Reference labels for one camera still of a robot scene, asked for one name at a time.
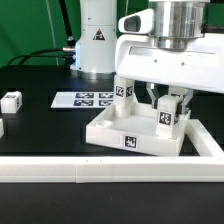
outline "white 3d printed part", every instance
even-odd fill
[[[4,135],[3,120],[0,119],[0,138]]]
[[[1,111],[2,113],[15,114],[22,106],[22,94],[21,92],[8,92],[1,99]]]

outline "black table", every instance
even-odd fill
[[[137,83],[140,101],[148,101]],[[23,107],[1,115],[0,155],[139,155],[85,143],[85,126],[102,109],[53,110],[57,91],[112,91],[113,81],[71,76],[63,67],[0,69],[0,96],[21,91]],[[196,92],[199,118],[223,147],[224,98]],[[182,155],[195,154],[185,142]],[[222,183],[0,184],[0,223],[224,223]]]

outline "metal cylinder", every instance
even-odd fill
[[[155,46],[186,49],[189,38],[202,37],[205,3],[152,2],[155,12]]]

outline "green background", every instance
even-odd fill
[[[80,0],[66,0],[73,35],[81,35]],[[13,57],[53,48],[46,0],[0,0],[0,67]],[[56,47],[66,46],[58,0],[49,0]],[[128,14],[147,8],[147,0],[129,0]],[[126,0],[117,0],[117,18],[125,15]],[[210,4],[209,24],[224,24],[224,4]],[[56,64],[55,59],[33,58],[26,64]]]

